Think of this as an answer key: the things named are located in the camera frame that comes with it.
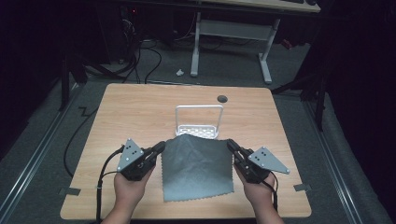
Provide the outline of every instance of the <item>microfiber cloth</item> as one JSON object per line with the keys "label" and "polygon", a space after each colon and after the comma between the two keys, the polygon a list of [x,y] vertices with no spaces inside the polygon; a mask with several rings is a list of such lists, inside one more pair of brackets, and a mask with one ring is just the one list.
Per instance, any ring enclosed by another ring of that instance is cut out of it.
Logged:
{"label": "microfiber cloth", "polygon": [[182,134],[166,142],[162,161],[166,202],[233,192],[233,154],[226,140]]}

